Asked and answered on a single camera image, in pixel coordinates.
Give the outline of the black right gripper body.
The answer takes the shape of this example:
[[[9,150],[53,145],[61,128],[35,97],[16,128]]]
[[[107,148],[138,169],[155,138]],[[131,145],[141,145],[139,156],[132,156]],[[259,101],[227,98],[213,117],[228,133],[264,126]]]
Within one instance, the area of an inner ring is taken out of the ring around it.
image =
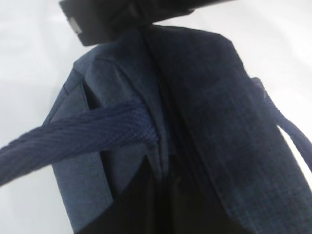
[[[59,6],[83,46],[111,42],[124,32],[182,17],[221,0],[61,0]]]

